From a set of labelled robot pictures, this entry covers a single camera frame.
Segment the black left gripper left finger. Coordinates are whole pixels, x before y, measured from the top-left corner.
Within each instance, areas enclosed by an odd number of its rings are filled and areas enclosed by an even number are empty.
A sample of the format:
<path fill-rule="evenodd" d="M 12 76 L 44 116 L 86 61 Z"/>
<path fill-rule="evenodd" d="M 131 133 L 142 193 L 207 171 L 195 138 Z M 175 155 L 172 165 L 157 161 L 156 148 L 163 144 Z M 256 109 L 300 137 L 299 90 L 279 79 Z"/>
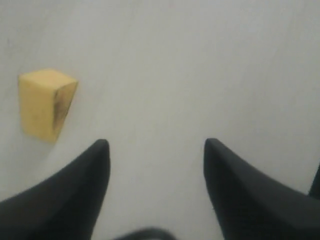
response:
<path fill-rule="evenodd" d="M 91 239 L 109 179 L 109 143 L 98 139 L 49 178 L 0 202 L 0 238 Z"/>

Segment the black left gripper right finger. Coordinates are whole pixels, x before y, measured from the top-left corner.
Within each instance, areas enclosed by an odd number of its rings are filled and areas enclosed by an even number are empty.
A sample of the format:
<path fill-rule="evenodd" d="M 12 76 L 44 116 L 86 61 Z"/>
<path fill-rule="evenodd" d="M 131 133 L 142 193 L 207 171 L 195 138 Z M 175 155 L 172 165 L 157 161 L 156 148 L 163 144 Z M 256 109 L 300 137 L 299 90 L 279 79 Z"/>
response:
<path fill-rule="evenodd" d="M 216 138 L 204 144 L 206 189 L 226 240 L 317 240 L 320 175 L 307 194 L 250 165 Z"/>

